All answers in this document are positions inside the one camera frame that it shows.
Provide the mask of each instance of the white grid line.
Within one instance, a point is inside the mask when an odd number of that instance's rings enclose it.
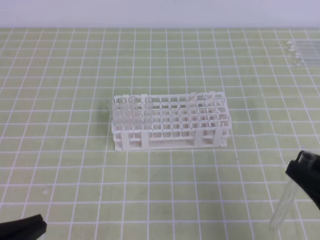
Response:
[[[248,40],[247,40],[247,38],[246,38],[246,35],[244,35],[244,38],[245,38],[246,44],[248,45]],[[253,68],[254,68],[254,72],[255,72],[256,77],[257,77],[257,81],[258,81],[258,83],[260,84],[256,66],[253,66]],[[261,88],[261,87],[260,87],[260,90],[261,90],[261,94],[262,94],[262,98],[263,98],[264,104],[265,104],[265,106],[267,106],[267,102],[266,102],[266,99],[265,99],[265,96],[264,96],[264,92],[262,91],[262,88]],[[272,123],[272,121],[271,121],[271,117],[270,117],[270,114],[269,114],[269,110],[267,109],[266,112],[267,112],[267,115],[268,115],[268,119],[269,119],[269,121],[271,122],[272,131],[275,133],[275,128],[274,128],[274,125],[273,125],[273,123]],[[252,126],[252,123],[250,123],[250,127],[251,127],[252,132],[254,133],[255,131],[254,131],[254,128],[253,128],[253,126]],[[278,138],[277,138],[277,137],[275,138],[275,141],[276,141],[277,146],[278,146],[279,151],[280,151],[280,145],[279,145],[279,142],[278,142]],[[270,201],[271,210],[272,210],[272,212],[274,212],[275,210],[274,210],[274,206],[273,206],[273,204],[272,204],[272,202],[271,202],[271,199],[272,199],[272,198],[271,198],[269,186],[268,186],[268,184],[267,184],[265,169],[264,169],[264,167],[263,167],[263,165],[262,165],[261,155],[260,155],[259,152],[258,152],[258,156],[259,156],[259,162],[260,162],[260,166],[261,166],[261,171],[262,171],[263,179],[264,179],[264,182],[265,182],[266,191],[267,191],[268,198],[269,198],[269,201]],[[277,233],[278,233],[279,240],[281,240],[282,237],[281,237],[280,230],[278,230]]]
[[[240,73],[239,73],[237,64],[236,64],[236,71],[237,71],[237,74],[238,74],[238,76],[239,76],[240,88],[241,88],[241,91],[242,91],[242,95],[244,96],[244,95],[245,95],[245,92],[244,92],[243,86],[242,86],[242,84],[241,84]],[[250,115],[249,115],[249,111],[248,111],[247,102],[244,101],[244,104],[245,104],[245,108],[247,109],[247,115],[248,115],[249,121],[250,121]],[[235,141],[235,137],[233,136],[233,134],[234,134],[233,130],[231,131],[231,134],[232,134],[232,138],[233,138],[234,149],[236,149],[236,141]],[[241,179],[241,181],[243,181],[243,177],[242,177],[242,173],[241,173],[241,168],[240,168],[240,166],[238,166],[238,171],[239,171],[239,173],[240,173],[240,179]],[[249,205],[248,205],[248,202],[247,202],[246,190],[245,190],[245,186],[244,186],[243,184],[242,184],[242,191],[243,191],[243,195],[244,195],[244,200],[245,200],[245,206],[246,206],[246,211],[247,211],[248,219],[249,219],[249,222],[250,222],[251,236],[252,236],[252,239],[255,240],[255,233],[254,233],[254,229],[253,229],[253,225],[252,225],[252,219],[251,219],[251,214],[250,214],[250,211],[249,211]]]
[[[71,39],[70,39],[70,42],[69,42],[69,46],[71,46],[73,36],[74,36],[74,31],[71,34]],[[67,57],[65,57],[65,59],[64,59],[64,65],[66,65],[66,62],[67,62]],[[60,86],[60,84],[62,82],[63,73],[64,73],[64,69],[62,69],[62,72],[61,72],[61,75],[60,75],[60,78],[59,78],[58,87],[57,87],[57,89],[55,91],[55,95],[54,95],[55,97],[57,97],[57,95],[58,95],[58,90],[59,90],[59,86]],[[53,110],[54,106],[55,106],[55,100],[52,103],[52,107],[51,107],[52,110]],[[52,111],[50,112],[48,122],[50,122],[51,117],[52,117]],[[48,127],[49,127],[49,125],[46,125],[45,132],[48,131]],[[61,164],[61,161],[62,161],[63,148],[60,151],[57,151],[57,152],[60,153],[59,154],[59,162],[58,162],[58,165],[57,165],[58,167],[57,167],[57,170],[56,170],[56,173],[55,173],[54,184],[53,184],[53,187],[52,187],[52,192],[51,192],[51,196],[50,196],[50,202],[49,202],[48,211],[46,213],[46,221],[48,221],[48,219],[49,219],[50,207],[51,207],[51,204],[53,202],[53,197],[54,197],[54,193],[55,193],[55,187],[56,187],[56,183],[57,183],[57,180],[58,180],[59,167],[60,167],[60,164]]]
[[[216,45],[214,32],[212,32],[212,36],[213,36],[214,45]],[[223,89],[223,91],[225,91],[225,86],[224,86],[223,78],[221,76],[221,69],[220,68],[219,68],[219,73],[220,73],[220,80],[221,80],[221,84],[222,84],[222,89]],[[234,148],[236,148],[235,138],[232,137],[232,139],[233,139],[233,146],[234,146]],[[217,165],[216,149],[215,148],[213,148],[213,154],[214,154],[215,165]],[[223,217],[223,221],[224,221],[223,226],[224,226],[225,237],[226,237],[226,240],[229,240],[229,235],[228,235],[228,230],[227,230],[227,222],[226,222],[226,214],[225,214],[225,209],[224,209],[224,201],[223,201],[222,192],[221,192],[221,182],[220,182],[219,171],[218,171],[217,167],[215,169],[215,172],[216,172],[216,179],[218,181],[218,189],[219,189],[219,194],[220,194],[222,217]],[[243,183],[241,184],[241,186],[242,186],[243,193],[245,194]]]
[[[296,80],[295,80],[295,76],[294,76],[292,70],[291,70],[291,69],[289,69],[289,70],[290,70],[290,73],[291,73],[291,75],[292,75],[292,79],[293,79],[293,81],[294,81],[294,84],[297,85],[297,82],[296,82]],[[298,89],[298,92],[299,92],[300,98],[301,98],[301,100],[302,100],[302,102],[303,102],[303,105],[304,105],[304,107],[305,107],[305,111],[306,111],[306,113],[307,113],[307,115],[308,115],[308,117],[309,117],[309,120],[311,121],[311,117],[310,117],[310,115],[309,115],[309,113],[308,113],[308,109],[307,109],[307,107],[306,107],[305,101],[303,100],[302,94],[301,94],[301,92],[300,92],[299,89]],[[299,143],[299,145],[300,145],[301,147],[303,147],[303,146],[300,144],[300,141],[299,141],[299,138],[297,137],[297,135],[295,135],[295,137],[296,137],[296,141]],[[281,154],[281,160],[283,161],[283,163],[285,163],[282,154]],[[299,219],[300,219],[300,224],[301,224],[301,227],[302,227],[303,235],[304,235],[305,239],[308,239],[308,237],[307,237],[307,232],[306,232],[304,223],[303,223],[303,221],[302,221],[301,214],[300,214],[300,210],[299,210],[299,207],[298,207],[298,205],[297,205],[296,200],[294,201],[294,205],[295,205],[296,211],[297,211],[298,216],[299,216]]]
[[[27,36],[28,30],[29,30],[29,29],[27,29],[27,30],[25,31],[24,36],[23,36],[23,40],[24,40],[25,37]],[[18,51],[16,52],[16,55],[15,55],[15,58],[14,58],[14,61],[13,61],[13,62],[16,61],[19,50],[20,50],[20,48],[19,48]],[[4,80],[3,85],[6,84],[6,82],[7,82],[7,80],[8,80],[8,76],[9,76],[10,72],[12,71],[12,67],[13,67],[13,66],[11,65],[11,67],[10,67],[10,69],[9,69],[9,72],[7,73],[7,76],[6,76],[5,80]],[[18,90],[18,95],[19,95],[19,93],[20,93],[20,91],[21,91],[21,89],[22,89],[22,86],[23,86],[23,83],[21,84],[21,86],[20,86],[20,88],[19,88],[19,90]],[[6,123],[8,123],[8,122],[10,121],[10,118],[11,118],[11,116],[12,116],[12,113],[14,112],[13,109],[15,108],[16,102],[17,102],[17,99],[14,100],[14,103],[13,103],[13,106],[12,106],[12,110],[11,110],[11,112],[10,112],[10,114],[9,114],[9,117],[8,117]],[[7,129],[7,126],[8,126],[7,124],[4,126],[4,130],[3,130],[3,133],[2,133],[1,138],[0,138],[0,144],[1,144],[2,141],[3,141],[3,136],[4,136],[4,134],[5,134],[5,131],[6,131],[6,129]],[[21,139],[20,144],[19,144],[19,147],[18,147],[18,150],[21,148],[22,141],[23,141],[23,140]],[[9,183],[10,178],[11,178],[13,172],[14,172],[16,160],[17,160],[17,159],[15,158],[15,160],[14,160],[14,162],[13,162],[13,164],[12,164],[12,168],[11,168],[11,170],[10,170],[10,175],[9,175],[8,180],[7,180],[7,184]],[[3,192],[3,196],[2,196],[2,198],[1,198],[0,211],[1,211],[1,208],[2,208],[2,203],[3,203],[4,200],[5,200],[7,190],[8,190],[8,186],[5,186],[5,189],[4,189],[4,192]]]
[[[103,39],[102,41],[105,39],[106,36],[106,30],[103,30]],[[101,55],[102,55],[102,49],[103,46],[101,45],[101,51],[100,51],[100,59],[99,59],[99,67],[101,66]],[[95,79],[95,86],[94,89],[97,88],[97,83],[98,83],[98,78]],[[94,98],[92,99],[92,106],[91,106],[91,110],[93,110],[93,106],[94,106]],[[111,117],[109,118],[109,126],[108,126],[108,131],[107,131],[107,135],[109,136],[109,131],[110,131],[110,123],[111,123]],[[105,153],[104,153],[104,159],[103,159],[103,165],[106,165],[106,160],[107,160],[107,147],[108,147],[108,141],[109,141],[109,137],[106,138],[106,146],[105,146]],[[102,168],[102,176],[101,176],[101,187],[100,187],[100,195],[99,195],[99,205],[98,205],[98,211],[97,211],[97,215],[96,215],[96,225],[95,225],[95,232],[94,232],[94,239],[97,239],[97,235],[98,235],[98,226],[99,226],[99,217],[100,217],[100,207],[101,207],[101,201],[102,201],[102,193],[103,193],[103,182],[104,182],[104,176],[105,176],[105,168]]]
[[[89,41],[89,36],[90,36],[90,29],[89,29],[88,32],[87,32],[87,39],[86,39],[86,43],[85,43],[85,47],[84,47],[84,51],[83,51],[83,56],[82,56],[81,67],[80,67],[80,71],[79,71],[79,76],[81,75],[82,66],[83,66],[83,64],[84,64],[85,52],[86,52],[87,44],[88,44],[88,41]],[[79,85],[79,79],[78,79],[78,81],[77,81],[77,83],[76,83],[75,93],[74,93],[74,99],[73,99],[73,101],[72,101],[72,107],[71,107],[71,109],[73,109],[73,108],[74,108],[74,105],[75,105],[76,94],[77,94],[77,91],[78,91],[78,85]],[[94,105],[93,102],[94,102],[94,99],[92,99],[91,108],[92,108],[93,105]],[[92,112],[90,112],[89,124],[88,124],[88,128],[87,128],[87,130],[86,130],[86,136],[88,136],[88,134],[89,134],[91,116],[92,116]],[[68,129],[69,129],[69,126],[70,126],[71,117],[72,117],[72,113],[70,113],[68,125],[67,125],[67,127],[66,127],[67,132],[68,132]],[[86,138],[85,138],[85,142],[84,142],[84,147],[83,147],[83,149],[86,149],[87,142],[88,142],[88,138],[86,137]],[[73,205],[73,210],[72,210],[72,217],[71,217],[71,224],[70,224],[69,237],[68,237],[68,239],[70,239],[71,233],[72,233],[72,224],[73,224],[73,222],[74,222],[74,217],[75,217],[75,211],[76,211],[76,206],[77,206],[77,203],[76,203],[76,202],[77,202],[77,198],[78,198],[79,183],[80,183],[81,173],[82,173],[82,169],[83,169],[82,166],[84,165],[84,160],[85,160],[85,153],[82,152],[81,167],[80,167],[80,172],[79,172],[79,177],[78,177],[78,182],[77,182],[78,185],[77,185],[76,191],[75,191],[74,205]]]

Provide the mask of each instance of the clear test tube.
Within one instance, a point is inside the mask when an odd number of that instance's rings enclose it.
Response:
[[[137,98],[135,96],[129,97],[129,106],[134,129],[142,129],[141,116],[138,110]]]
[[[106,101],[108,105],[108,110],[110,114],[110,118],[112,120],[112,124],[115,127],[115,130],[121,130],[121,121],[120,121],[120,112],[118,112],[118,106],[114,98],[109,98]]]
[[[116,103],[116,101],[115,101],[113,98],[109,98],[109,99],[106,101],[106,104],[108,105],[109,116],[110,116],[110,119],[111,119],[111,120],[114,119],[115,103]]]
[[[121,97],[118,99],[119,103],[119,109],[120,109],[120,115],[121,115],[121,122],[124,126],[125,130],[131,130],[131,122],[130,122],[130,116],[129,109],[128,109],[128,103],[127,99],[125,97]]]
[[[144,100],[144,109],[143,109],[144,129],[147,129],[147,130],[152,129],[153,109],[154,109],[154,99],[148,96]]]
[[[277,230],[281,223],[284,221],[290,206],[292,205],[293,201],[296,198],[296,195],[299,191],[300,187],[298,184],[296,184],[295,181],[292,179],[289,179],[284,192],[282,194],[282,197],[276,206],[276,209],[272,215],[272,218],[270,220],[270,228],[273,230]]]

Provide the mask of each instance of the black tongs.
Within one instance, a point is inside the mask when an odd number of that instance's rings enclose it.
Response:
[[[0,240],[36,240],[47,230],[40,214],[28,218],[0,223]]]
[[[300,151],[296,160],[290,161],[285,173],[290,179],[271,218],[270,226],[273,229],[277,229],[285,219],[299,187],[320,210],[320,156]]]

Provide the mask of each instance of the green grid mat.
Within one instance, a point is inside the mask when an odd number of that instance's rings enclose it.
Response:
[[[269,220],[300,149],[319,151],[320,68],[286,41],[319,29],[0,28],[0,222],[45,240],[318,240],[300,192]],[[115,152],[106,99],[224,91],[228,146]]]

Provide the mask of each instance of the table surface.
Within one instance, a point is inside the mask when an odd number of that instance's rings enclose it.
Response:
[[[0,222],[45,240],[318,240],[302,191],[269,220],[301,149],[319,153],[318,29],[0,28]],[[106,99],[224,91],[228,146],[115,152]]]

